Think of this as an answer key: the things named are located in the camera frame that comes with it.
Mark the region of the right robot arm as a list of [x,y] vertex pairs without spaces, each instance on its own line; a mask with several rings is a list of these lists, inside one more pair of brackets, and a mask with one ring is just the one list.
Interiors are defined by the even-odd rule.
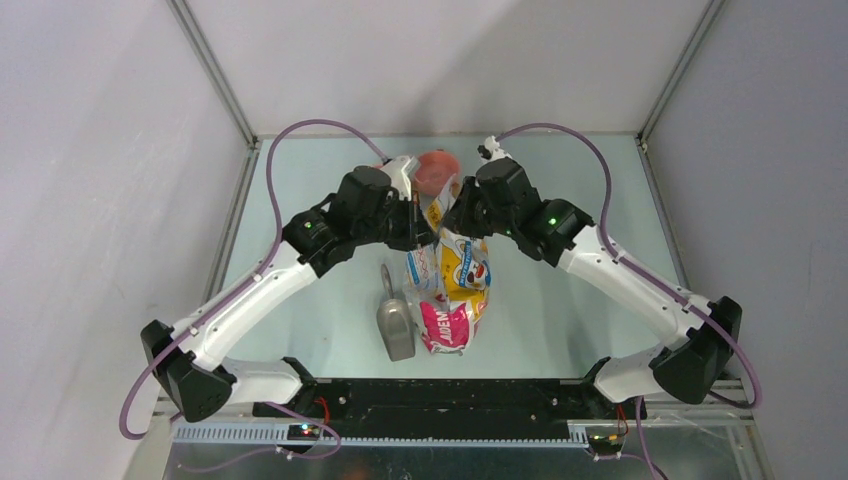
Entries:
[[687,404],[710,395],[738,338],[740,306],[716,301],[652,276],[625,252],[613,253],[592,217],[563,199],[543,200],[524,169],[510,158],[464,179],[443,220],[456,234],[511,238],[533,260],[574,275],[639,314],[658,338],[656,347],[598,361],[581,392],[585,411],[606,418],[625,400],[667,393]]

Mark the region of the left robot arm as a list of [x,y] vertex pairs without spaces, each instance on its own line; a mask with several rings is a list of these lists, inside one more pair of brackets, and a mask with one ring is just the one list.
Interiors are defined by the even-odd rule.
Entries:
[[413,156],[354,168],[336,192],[279,228],[266,258],[236,284],[172,326],[154,320],[143,328],[152,374],[186,421],[203,421],[231,404],[272,402],[297,417],[312,411],[316,390],[294,359],[253,362],[228,354],[278,305],[356,248],[384,244],[408,252],[434,241],[413,195],[418,168]]

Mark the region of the cat food bag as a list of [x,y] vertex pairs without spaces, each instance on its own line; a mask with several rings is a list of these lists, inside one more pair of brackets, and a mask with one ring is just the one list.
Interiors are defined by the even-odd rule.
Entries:
[[431,354],[460,355],[474,340],[489,303],[492,274],[486,242],[443,226],[459,191],[453,175],[424,212],[437,240],[408,252],[405,259],[404,293]]

